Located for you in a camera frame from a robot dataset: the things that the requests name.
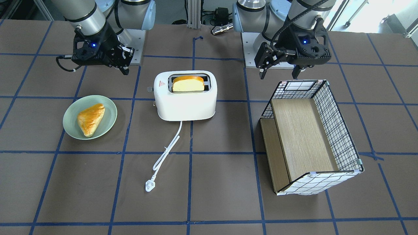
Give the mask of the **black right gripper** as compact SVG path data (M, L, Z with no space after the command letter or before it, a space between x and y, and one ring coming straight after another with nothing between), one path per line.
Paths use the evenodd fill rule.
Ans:
M105 65L115 67L123 75L129 74L134 49L125 47L109 23L93 35L86 36L82 27L75 28L71 60L79 66Z

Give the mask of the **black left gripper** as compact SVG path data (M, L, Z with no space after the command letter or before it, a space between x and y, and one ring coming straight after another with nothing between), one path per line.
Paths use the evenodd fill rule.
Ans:
M255 66L264 79L268 68L281 62L295 65L292 78L297 79L302 69L327 63L330 53L329 36L324 19L316 17L312 29L304 29L291 23L270 43L263 42L255 56Z

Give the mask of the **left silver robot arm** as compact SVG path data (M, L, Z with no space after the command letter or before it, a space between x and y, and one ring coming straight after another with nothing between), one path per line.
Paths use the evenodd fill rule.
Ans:
M260 79L281 62L294 65L292 77L297 79L304 69L331 59L324 20L334 4L334 0L238 0L234 4L234 30L261 34L254 59Z

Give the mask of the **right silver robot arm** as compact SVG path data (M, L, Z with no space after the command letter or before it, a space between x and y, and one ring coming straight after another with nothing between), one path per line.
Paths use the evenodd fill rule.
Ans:
M103 65L129 74L135 48L124 31L154 27L154 0L54 0L52 3L74 28L73 51L59 55L58 66L75 72L82 66Z

